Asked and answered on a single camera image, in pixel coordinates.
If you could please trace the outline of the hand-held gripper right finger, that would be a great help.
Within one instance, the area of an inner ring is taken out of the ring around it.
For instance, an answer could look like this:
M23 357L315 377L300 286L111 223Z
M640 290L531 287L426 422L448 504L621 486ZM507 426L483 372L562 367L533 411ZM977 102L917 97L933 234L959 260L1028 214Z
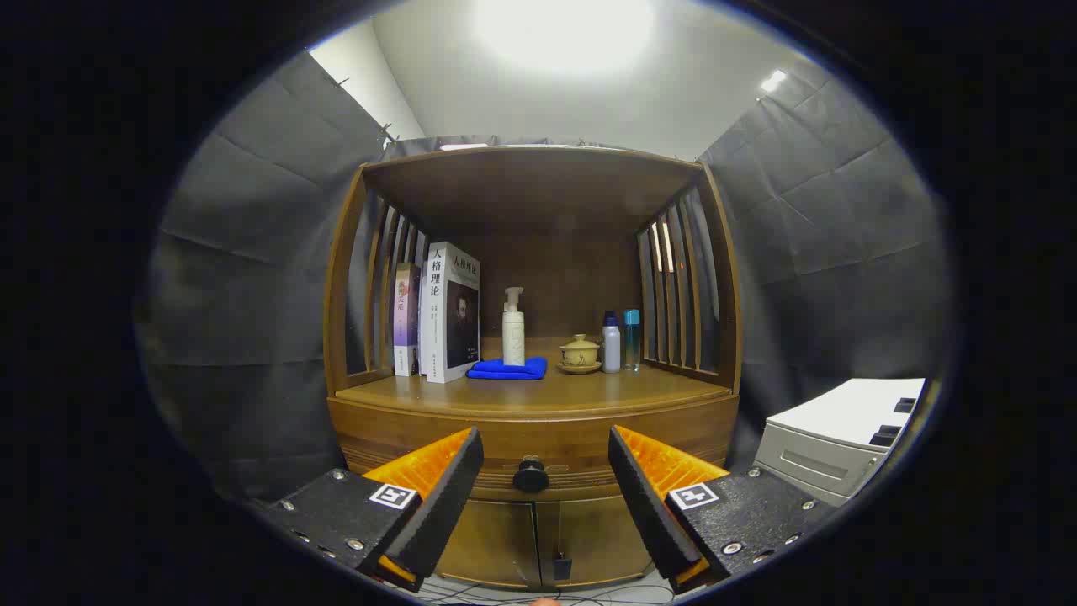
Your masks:
M784 555L837 510L774 473L730 473L623 426L609 429L607 455L639 537L676 595Z

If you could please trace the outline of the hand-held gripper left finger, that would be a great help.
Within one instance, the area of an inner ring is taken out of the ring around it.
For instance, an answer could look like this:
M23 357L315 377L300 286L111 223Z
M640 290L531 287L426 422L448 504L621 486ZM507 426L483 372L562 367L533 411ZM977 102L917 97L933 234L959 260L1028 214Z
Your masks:
M366 473L332 469L252 504L266 529L335 567L418 592L435 572L484 463L470 427Z

